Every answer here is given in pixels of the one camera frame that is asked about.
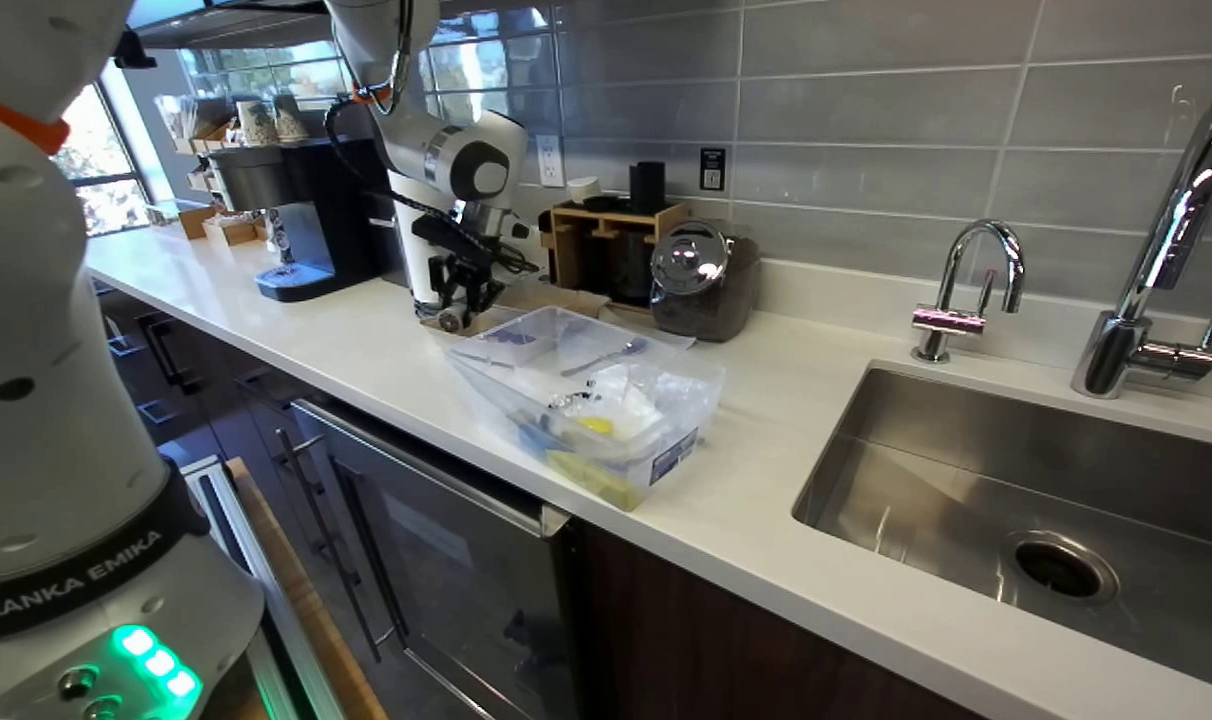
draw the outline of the gray tile backsplash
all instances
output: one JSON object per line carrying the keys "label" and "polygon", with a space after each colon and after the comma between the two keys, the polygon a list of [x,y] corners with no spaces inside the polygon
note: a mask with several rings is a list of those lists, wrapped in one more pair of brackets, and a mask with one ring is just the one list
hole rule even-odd
{"label": "gray tile backsplash", "polygon": [[920,64],[1022,64],[1030,0],[861,0],[745,12],[745,76]]}
{"label": "gray tile backsplash", "polygon": [[745,80],[740,141],[1001,145],[1015,72]]}
{"label": "gray tile backsplash", "polygon": [[1212,102],[1212,58],[1034,67],[1011,145],[1186,149]]}
{"label": "gray tile backsplash", "polygon": [[998,150],[951,149],[775,149],[732,150],[735,201],[979,214]]}
{"label": "gray tile backsplash", "polygon": [[[443,0],[443,14],[442,108],[562,134],[565,174],[623,193],[634,161],[665,161],[671,194],[771,254],[901,275],[938,275],[957,229],[1004,214],[1030,286],[1056,295],[1122,292],[1212,102],[1212,0]],[[729,193],[701,193],[701,145],[729,149]],[[1212,241],[1165,303],[1206,295]]]}

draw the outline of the white countertop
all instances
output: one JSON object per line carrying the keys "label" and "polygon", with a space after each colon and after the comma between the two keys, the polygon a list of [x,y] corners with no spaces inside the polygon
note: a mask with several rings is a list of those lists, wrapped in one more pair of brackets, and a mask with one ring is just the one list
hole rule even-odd
{"label": "white countertop", "polygon": [[174,229],[90,243],[98,280],[158,303],[550,505],[584,516],[824,638],[985,714],[1212,714],[1212,685],[1129,656],[1041,617],[893,562],[792,521],[792,505],[869,363],[948,375],[1090,417],[1212,439],[1212,384],[1198,393],[1067,393],[1090,303],[1023,298],[951,363],[910,358],[913,280],[768,269],[768,313],[726,347],[732,378],[705,444],[638,513],[579,490],[487,428],[421,328],[404,286],[370,280],[309,303],[258,295],[266,249],[189,243]]}

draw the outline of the faucet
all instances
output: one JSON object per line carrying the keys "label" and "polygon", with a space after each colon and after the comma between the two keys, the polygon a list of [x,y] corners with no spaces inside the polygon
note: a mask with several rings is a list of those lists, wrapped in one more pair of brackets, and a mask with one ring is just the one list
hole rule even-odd
{"label": "faucet", "polygon": [[924,363],[946,363],[948,358],[948,347],[946,347],[948,337],[979,337],[988,328],[985,313],[993,303],[998,271],[988,271],[985,292],[975,298],[975,313],[951,313],[959,258],[974,249],[974,241],[998,241],[1001,243],[1001,253],[1004,253],[1004,313],[1015,313],[1022,284],[1030,275],[1030,253],[1022,249],[1022,241],[1010,224],[975,221],[948,249],[942,286],[938,286],[938,303],[920,303],[913,313],[913,322],[924,331],[924,339],[917,343],[917,356]]}
{"label": "faucet", "polygon": [[1177,286],[1212,214],[1212,102],[1179,157],[1165,208],[1137,254],[1129,286],[1113,313],[1095,316],[1079,356],[1076,393],[1113,395],[1129,368],[1200,378],[1212,373],[1212,319],[1200,343],[1150,339],[1145,316],[1157,286]]}

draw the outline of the food container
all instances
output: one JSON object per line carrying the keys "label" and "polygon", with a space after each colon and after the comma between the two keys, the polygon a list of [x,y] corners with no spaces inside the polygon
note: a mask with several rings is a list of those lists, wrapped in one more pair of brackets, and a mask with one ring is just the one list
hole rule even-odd
{"label": "food container", "polygon": [[542,307],[451,347],[487,417],[531,454],[638,506],[720,403],[726,368],[689,343]]}

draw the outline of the sink drain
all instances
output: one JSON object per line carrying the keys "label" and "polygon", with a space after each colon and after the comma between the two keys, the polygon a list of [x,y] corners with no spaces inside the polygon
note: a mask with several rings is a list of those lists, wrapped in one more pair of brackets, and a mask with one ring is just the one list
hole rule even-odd
{"label": "sink drain", "polygon": [[1090,545],[1061,533],[1034,533],[1011,546],[1022,570],[1056,595],[1108,595],[1116,586],[1116,569],[1095,556]]}

